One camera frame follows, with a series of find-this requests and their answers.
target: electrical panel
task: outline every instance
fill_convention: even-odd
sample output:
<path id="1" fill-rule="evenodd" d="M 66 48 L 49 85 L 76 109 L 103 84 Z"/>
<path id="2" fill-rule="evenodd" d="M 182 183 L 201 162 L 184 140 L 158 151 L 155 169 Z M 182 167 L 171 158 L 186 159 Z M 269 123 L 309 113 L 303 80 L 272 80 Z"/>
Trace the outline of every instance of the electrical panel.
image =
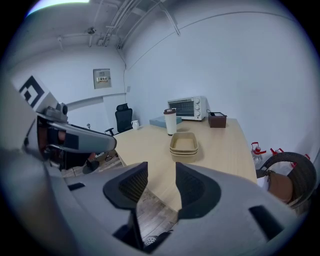
<path id="1" fill-rule="evenodd" d="M 110 68 L 93 70 L 94 89 L 111 87 Z"/>

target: white cup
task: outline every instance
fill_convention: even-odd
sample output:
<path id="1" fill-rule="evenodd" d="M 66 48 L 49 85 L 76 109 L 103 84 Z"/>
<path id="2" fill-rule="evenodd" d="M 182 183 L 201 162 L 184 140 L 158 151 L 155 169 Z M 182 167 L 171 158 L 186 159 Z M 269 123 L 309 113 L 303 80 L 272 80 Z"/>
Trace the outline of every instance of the white cup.
<path id="1" fill-rule="evenodd" d="M 177 114 L 175 109 L 165 109 L 164 119 L 166 125 L 166 131 L 169 136 L 172 136 L 177 132 Z"/>
<path id="2" fill-rule="evenodd" d="M 138 129 L 139 129 L 139 122 L 138 122 L 138 120 L 132 121 L 132 122 L 131 122 L 131 125 L 132 125 L 132 128 L 133 128 L 134 130 L 138 130 Z"/>

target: brown bag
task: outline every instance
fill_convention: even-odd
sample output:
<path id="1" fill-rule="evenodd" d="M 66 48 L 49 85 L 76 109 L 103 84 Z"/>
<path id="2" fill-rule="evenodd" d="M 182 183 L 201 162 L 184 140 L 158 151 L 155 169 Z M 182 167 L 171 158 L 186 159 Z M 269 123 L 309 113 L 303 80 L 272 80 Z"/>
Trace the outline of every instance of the brown bag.
<path id="1" fill-rule="evenodd" d="M 268 191 L 275 197 L 280 199 L 282 202 L 287 204 L 290 202 L 292 198 L 294 186 L 291 179 L 288 176 L 284 176 L 275 172 L 270 172 Z"/>

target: blue box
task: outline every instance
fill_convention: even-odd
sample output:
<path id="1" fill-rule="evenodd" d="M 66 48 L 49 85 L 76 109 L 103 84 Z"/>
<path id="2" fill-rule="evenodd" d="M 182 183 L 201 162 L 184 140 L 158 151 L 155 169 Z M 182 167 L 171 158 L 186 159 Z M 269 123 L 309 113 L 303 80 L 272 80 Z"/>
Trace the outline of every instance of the blue box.
<path id="1" fill-rule="evenodd" d="M 180 116 L 176 117 L 176 124 L 180 124 L 182 122 L 182 118 Z M 163 127 L 163 128 L 167 128 L 166 126 L 166 120 L 165 120 L 165 116 L 159 116 L 153 119 L 149 120 L 150 125 L 153 126 L 159 126 L 159 127 Z"/>

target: chair backrest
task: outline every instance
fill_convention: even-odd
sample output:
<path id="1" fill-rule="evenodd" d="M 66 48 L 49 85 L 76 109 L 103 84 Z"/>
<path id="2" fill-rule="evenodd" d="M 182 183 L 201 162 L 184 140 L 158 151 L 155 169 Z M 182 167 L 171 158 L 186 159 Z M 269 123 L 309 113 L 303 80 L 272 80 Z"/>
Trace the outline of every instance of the chair backrest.
<path id="1" fill-rule="evenodd" d="M 118 133 L 123 133 L 132 129 L 132 108 L 128 108 L 128 104 L 121 104 L 116 107 L 115 119 Z"/>
<path id="2" fill-rule="evenodd" d="M 305 202 L 312 194 L 316 186 L 317 173 L 312 162 L 302 154 L 294 152 L 283 152 L 271 156 L 262 168 L 269 169 L 273 164 L 278 162 L 296 163 L 296 166 L 288 174 L 293 184 L 293 194 L 288 203 L 292 208 L 296 208 Z"/>

